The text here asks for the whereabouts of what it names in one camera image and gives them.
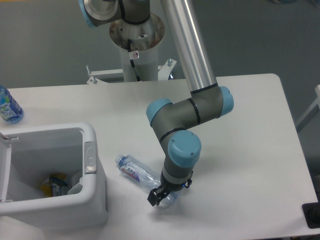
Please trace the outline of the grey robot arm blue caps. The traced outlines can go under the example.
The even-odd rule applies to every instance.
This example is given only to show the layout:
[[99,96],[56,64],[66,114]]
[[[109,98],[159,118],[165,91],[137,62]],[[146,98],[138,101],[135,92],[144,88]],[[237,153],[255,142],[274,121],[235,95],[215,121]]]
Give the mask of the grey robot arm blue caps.
[[[177,103],[158,99],[147,107],[149,124],[165,154],[160,185],[147,198],[152,206],[192,184],[201,142],[191,128],[220,118],[234,107],[230,90],[218,85],[210,66],[193,3],[163,0],[161,5],[191,96]],[[81,0],[79,6],[89,26],[110,25],[109,35],[119,49],[126,82],[158,79],[157,48],[164,38],[165,26],[151,12],[150,1]]]

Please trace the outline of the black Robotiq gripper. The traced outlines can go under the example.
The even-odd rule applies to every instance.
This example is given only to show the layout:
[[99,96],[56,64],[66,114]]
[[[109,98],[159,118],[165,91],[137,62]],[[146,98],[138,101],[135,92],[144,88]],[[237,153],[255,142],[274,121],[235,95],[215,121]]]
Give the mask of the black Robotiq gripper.
[[188,179],[183,179],[183,182],[172,183],[169,182],[166,178],[161,177],[161,185],[158,188],[154,188],[149,192],[147,197],[148,202],[154,207],[159,206],[161,203],[165,205],[171,205],[173,203],[173,196],[171,192],[178,192],[184,187],[189,188],[192,184],[193,171],[188,176]]

